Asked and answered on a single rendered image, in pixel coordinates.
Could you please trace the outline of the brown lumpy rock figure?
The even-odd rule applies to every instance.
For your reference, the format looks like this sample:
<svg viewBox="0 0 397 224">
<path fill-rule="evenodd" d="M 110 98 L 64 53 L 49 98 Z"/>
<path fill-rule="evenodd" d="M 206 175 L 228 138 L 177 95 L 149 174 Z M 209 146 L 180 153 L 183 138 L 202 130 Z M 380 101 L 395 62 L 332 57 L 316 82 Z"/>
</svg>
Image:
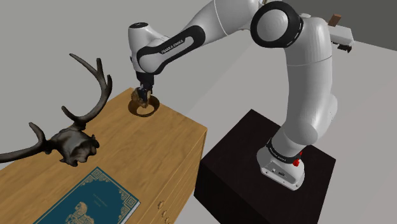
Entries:
<svg viewBox="0 0 397 224">
<path fill-rule="evenodd" d="M 131 94 L 132 101 L 138 103 L 142 108 L 148 107 L 150 97 L 151 91 L 141 87 L 135 88 Z"/>
</svg>

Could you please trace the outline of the wooden chest of drawers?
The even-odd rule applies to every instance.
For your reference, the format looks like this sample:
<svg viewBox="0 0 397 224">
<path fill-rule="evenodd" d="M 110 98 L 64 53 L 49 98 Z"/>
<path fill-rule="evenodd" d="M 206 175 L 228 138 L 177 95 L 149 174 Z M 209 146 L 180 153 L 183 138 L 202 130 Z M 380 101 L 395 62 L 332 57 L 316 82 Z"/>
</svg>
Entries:
<svg viewBox="0 0 397 224">
<path fill-rule="evenodd" d="M 0 170 L 0 224 L 33 224 L 96 167 L 139 199 L 127 224 L 174 224 L 194 189 L 207 129 L 160 106 L 133 115 L 130 90 L 111 99 L 88 125 L 100 146 L 71 167 L 61 156 L 40 153 Z"/>
</svg>

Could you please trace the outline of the dark antlered deer skull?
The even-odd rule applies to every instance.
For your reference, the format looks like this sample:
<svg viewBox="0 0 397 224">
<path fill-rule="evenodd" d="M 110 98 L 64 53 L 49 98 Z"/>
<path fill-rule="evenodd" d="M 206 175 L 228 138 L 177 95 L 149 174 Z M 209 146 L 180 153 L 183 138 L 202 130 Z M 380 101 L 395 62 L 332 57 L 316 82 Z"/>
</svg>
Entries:
<svg viewBox="0 0 397 224">
<path fill-rule="evenodd" d="M 98 103 L 83 116 L 76 116 L 65 106 L 62 106 L 61 110 L 73 121 L 73 124 L 60 130 L 49 139 L 46 138 L 45 133 L 36 124 L 30 122 L 29 127 L 35 133 L 38 139 L 37 143 L 21 150 L 0 153 L 0 163 L 20 160 L 41 152 L 49 155 L 53 150 L 56 150 L 62 155 L 62 159 L 60 159 L 62 163 L 76 167 L 79 163 L 85 163 L 88 157 L 97 153 L 97 149 L 100 147 L 98 140 L 93 134 L 89 136 L 84 133 L 84 130 L 87 123 L 92 121 L 106 105 L 113 89 L 113 80 L 111 75 L 104 75 L 100 58 L 96 59 L 97 67 L 93 68 L 79 56 L 73 53 L 70 56 L 84 66 L 98 81 L 101 88 L 101 96 Z"/>
</svg>

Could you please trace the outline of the black robot stand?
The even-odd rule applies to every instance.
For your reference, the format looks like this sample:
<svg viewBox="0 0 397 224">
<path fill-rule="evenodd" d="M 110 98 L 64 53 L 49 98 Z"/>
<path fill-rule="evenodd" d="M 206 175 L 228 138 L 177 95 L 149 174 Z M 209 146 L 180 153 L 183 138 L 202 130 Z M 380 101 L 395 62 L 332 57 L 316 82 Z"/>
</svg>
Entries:
<svg viewBox="0 0 397 224">
<path fill-rule="evenodd" d="M 260 171 L 257 151 L 279 125 L 250 110 L 200 161 L 195 198 L 220 224 L 317 224 L 335 158 L 303 149 L 302 186 L 289 190 Z"/>
</svg>

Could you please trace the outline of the teal book with gold print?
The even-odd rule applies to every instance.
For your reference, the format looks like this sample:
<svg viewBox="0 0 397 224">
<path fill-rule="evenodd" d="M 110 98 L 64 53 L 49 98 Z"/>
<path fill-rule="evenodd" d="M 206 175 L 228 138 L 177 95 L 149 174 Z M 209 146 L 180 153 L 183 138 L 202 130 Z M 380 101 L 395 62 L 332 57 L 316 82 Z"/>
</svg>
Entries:
<svg viewBox="0 0 397 224">
<path fill-rule="evenodd" d="M 96 167 L 33 224 L 125 224 L 140 204 Z"/>
</svg>

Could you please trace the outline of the white box with brown block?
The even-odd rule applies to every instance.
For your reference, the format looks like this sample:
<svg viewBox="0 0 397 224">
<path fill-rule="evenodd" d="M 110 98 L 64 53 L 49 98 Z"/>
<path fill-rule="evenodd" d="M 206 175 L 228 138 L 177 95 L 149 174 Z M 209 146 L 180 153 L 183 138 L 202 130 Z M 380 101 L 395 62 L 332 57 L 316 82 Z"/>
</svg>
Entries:
<svg viewBox="0 0 397 224">
<path fill-rule="evenodd" d="M 339 50 L 349 53 L 355 41 L 350 28 L 338 25 L 341 18 L 341 15 L 334 13 L 328 21 L 330 38 L 333 44 L 338 45 Z"/>
</svg>

